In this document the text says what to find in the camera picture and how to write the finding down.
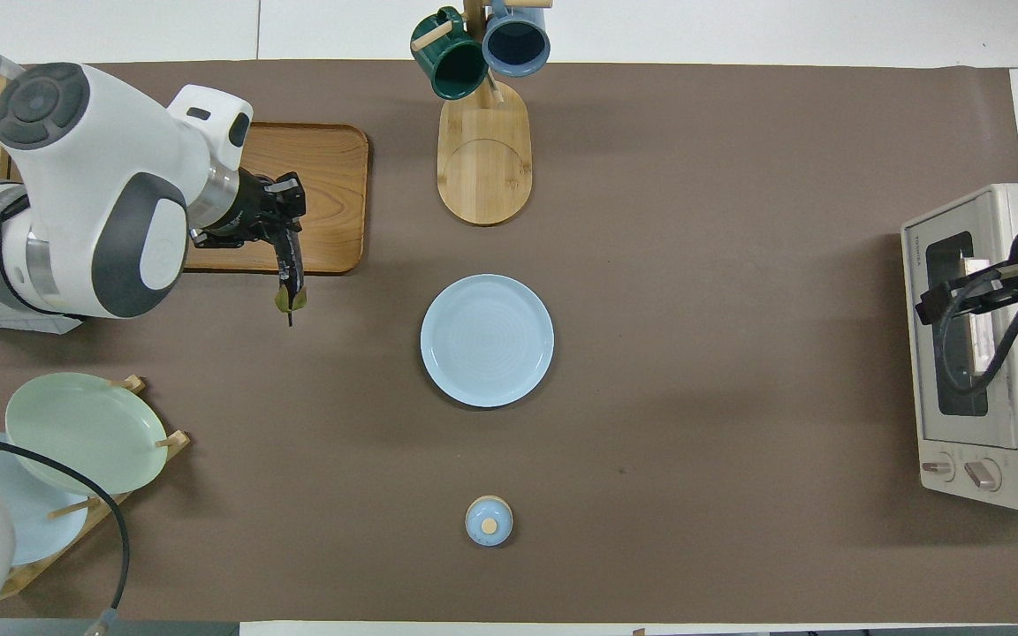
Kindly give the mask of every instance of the mug rack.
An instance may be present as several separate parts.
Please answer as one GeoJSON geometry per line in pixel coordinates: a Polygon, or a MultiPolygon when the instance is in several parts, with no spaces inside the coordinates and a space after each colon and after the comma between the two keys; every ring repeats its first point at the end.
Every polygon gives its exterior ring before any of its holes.
{"type": "MultiPolygon", "coordinates": [[[[506,0],[506,7],[551,8],[553,0],[506,0]]],[[[465,0],[465,32],[486,35],[490,0],[465,0]]],[[[450,32],[450,24],[413,40],[418,51],[450,32]]],[[[516,215],[532,193],[532,133],[524,100],[493,73],[460,100],[442,105],[439,117],[438,190],[455,217],[497,225],[516,215]]]]}
{"type": "MultiPolygon", "coordinates": [[[[138,375],[128,375],[124,380],[110,380],[110,385],[120,386],[128,390],[134,395],[140,394],[140,391],[145,390],[147,387],[144,379],[138,375]]],[[[179,452],[184,450],[191,443],[191,439],[187,438],[185,431],[174,431],[166,439],[158,440],[157,447],[167,447],[167,459],[164,463],[164,468],[167,467],[167,463],[175,458],[179,452]]],[[[124,503],[125,499],[128,499],[130,493],[124,493],[121,495],[113,495],[112,498],[117,502],[117,504],[124,503]]],[[[0,591],[0,600],[7,599],[10,596],[17,594],[22,591],[29,584],[34,582],[43,572],[46,571],[54,563],[57,563],[61,556],[67,553],[73,545],[76,545],[77,541],[83,538],[86,534],[89,534],[97,524],[100,524],[105,517],[108,517],[111,512],[109,507],[105,506],[97,497],[90,497],[79,504],[73,504],[72,506],[67,506],[61,508],[61,510],[52,511],[48,515],[49,519],[57,519],[62,515],[68,515],[70,512],[80,511],[82,508],[89,508],[89,515],[84,517],[84,525],[81,526],[81,531],[77,533],[77,537],[72,539],[69,545],[66,545],[59,553],[54,553],[46,557],[46,559],[41,559],[34,561],[31,564],[24,564],[10,569],[10,574],[7,576],[7,580],[3,583],[3,589],[0,591]]]]}

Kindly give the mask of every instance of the small blue lid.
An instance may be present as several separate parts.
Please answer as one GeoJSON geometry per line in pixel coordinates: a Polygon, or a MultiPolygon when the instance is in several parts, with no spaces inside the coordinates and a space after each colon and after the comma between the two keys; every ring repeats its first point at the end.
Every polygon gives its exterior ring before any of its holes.
{"type": "Polygon", "coordinates": [[[512,532],[512,511],[504,499],[478,497],[465,511],[465,532],[478,545],[499,545],[512,532]]]}

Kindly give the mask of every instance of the light blue plate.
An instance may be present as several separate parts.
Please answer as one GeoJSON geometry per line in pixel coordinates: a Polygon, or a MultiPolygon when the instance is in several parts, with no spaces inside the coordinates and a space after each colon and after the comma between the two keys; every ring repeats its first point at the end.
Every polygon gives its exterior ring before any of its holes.
{"type": "Polygon", "coordinates": [[[442,290],[423,317],[423,365],[450,398],[502,406],[523,398],[553,361],[553,320],[512,278],[478,274],[442,290]]]}
{"type": "MultiPolygon", "coordinates": [[[[0,442],[5,440],[7,436],[0,433],[0,442]]],[[[47,519],[49,512],[79,504],[84,498],[58,490],[29,474],[16,462],[15,456],[8,452],[0,452],[0,497],[7,505],[15,527],[15,556],[12,561],[15,566],[61,552],[77,537],[84,525],[84,517],[89,515],[89,511],[76,511],[57,519],[47,519]]]]}
{"type": "Polygon", "coordinates": [[[465,534],[478,545],[500,545],[512,532],[512,510],[504,499],[478,497],[465,511],[465,534]]]}

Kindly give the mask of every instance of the white tile floor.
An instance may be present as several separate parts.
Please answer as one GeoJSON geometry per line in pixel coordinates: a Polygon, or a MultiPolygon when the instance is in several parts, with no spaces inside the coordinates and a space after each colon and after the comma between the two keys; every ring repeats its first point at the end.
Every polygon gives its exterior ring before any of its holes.
{"type": "MultiPolygon", "coordinates": [[[[406,59],[430,0],[0,0],[23,64],[406,59]]],[[[553,61],[1014,68],[1018,0],[554,0],[553,61]]]]}

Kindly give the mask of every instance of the cable connector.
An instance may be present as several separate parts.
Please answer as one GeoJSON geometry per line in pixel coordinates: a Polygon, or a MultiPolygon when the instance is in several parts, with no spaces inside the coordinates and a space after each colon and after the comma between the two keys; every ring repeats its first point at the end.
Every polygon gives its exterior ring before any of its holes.
{"type": "Polygon", "coordinates": [[[109,626],[113,624],[113,621],[117,620],[117,611],[109,608],[104,611],[101,615],[101,619],[97,620],[92,627],[84,631],[84,636],[105,636],[109,633],[109,626]]]}

